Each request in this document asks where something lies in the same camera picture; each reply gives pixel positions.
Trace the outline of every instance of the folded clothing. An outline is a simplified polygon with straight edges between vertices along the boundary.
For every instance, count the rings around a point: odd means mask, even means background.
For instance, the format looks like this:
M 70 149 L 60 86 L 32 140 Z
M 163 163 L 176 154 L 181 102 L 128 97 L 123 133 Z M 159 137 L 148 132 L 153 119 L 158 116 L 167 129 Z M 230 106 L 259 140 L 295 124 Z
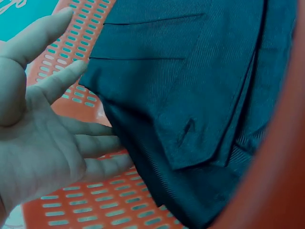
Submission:
M 102 101 L 158 206 L 206 228 L 264 136 L 291 0 L 117 0 L 80 84 Z

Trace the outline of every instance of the pocket flap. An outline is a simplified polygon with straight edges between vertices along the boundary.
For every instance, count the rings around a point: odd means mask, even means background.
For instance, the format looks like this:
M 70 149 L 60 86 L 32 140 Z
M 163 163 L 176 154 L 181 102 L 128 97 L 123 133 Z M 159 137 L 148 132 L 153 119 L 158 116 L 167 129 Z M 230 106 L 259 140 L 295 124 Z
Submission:
M 198 38 L 203 15 L 130 25 L 104 25 L 92 58 L 184 59 Z

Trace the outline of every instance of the jacket pocket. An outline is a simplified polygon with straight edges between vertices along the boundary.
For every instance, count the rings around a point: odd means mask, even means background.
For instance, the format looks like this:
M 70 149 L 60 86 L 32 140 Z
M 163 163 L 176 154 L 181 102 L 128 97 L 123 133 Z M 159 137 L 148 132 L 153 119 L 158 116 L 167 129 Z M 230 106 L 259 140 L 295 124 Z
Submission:
M 105 24 L 137 24 L 207 14 L 212 0 L 117 0 Z
M 117 0 L 91 58 L 185 59 L 212 0 Z

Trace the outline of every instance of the palm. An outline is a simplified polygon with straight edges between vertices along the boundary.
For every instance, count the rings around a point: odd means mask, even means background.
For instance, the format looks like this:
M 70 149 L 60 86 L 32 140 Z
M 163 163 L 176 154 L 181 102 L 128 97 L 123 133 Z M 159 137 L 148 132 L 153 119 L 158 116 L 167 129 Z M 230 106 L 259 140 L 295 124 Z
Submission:
M 59 37 L 70 20 L 69 10 L 40 20 L 0 51 L 0 197 L 7 211 L 73 182 L 100 181 L 131 166 L 127 156 L 95 159 L 120 149 L 111 128 L 62 117 L 51 109 L 86 70 L 84 62 L 25 87 L 26 64 Z

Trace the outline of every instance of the finger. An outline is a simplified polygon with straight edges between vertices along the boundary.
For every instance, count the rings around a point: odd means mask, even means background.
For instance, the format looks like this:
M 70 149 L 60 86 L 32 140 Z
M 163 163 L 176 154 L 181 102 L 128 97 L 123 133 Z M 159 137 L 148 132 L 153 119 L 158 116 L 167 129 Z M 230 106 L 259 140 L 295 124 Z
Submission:
M 58 100 L 86 71 L 87 63 L 75 61 L 65 69 L 39 81 L 32 87 L 39 87 L 50 104 Z
M 0 57 L 18 62 L 23 68 L 59 38 L 72 19 L 70 7 L 57 14 L 38 19 L 1 48 Z
M 127 154 L 105 160 L 85 159 L 85 163 L 87 169 L 82 182 L 100 182 L 120 175 L 133 165 Z
M 60 117 L 62 124 L 74 135 L 114 135 L 112 128 L 99 123 L 86 123 L 74 118 Z
M 75 141 L 78 150 L 85 158 L 99 158 L 122 150 L 122 145 L 116 136 L 75 135 Z

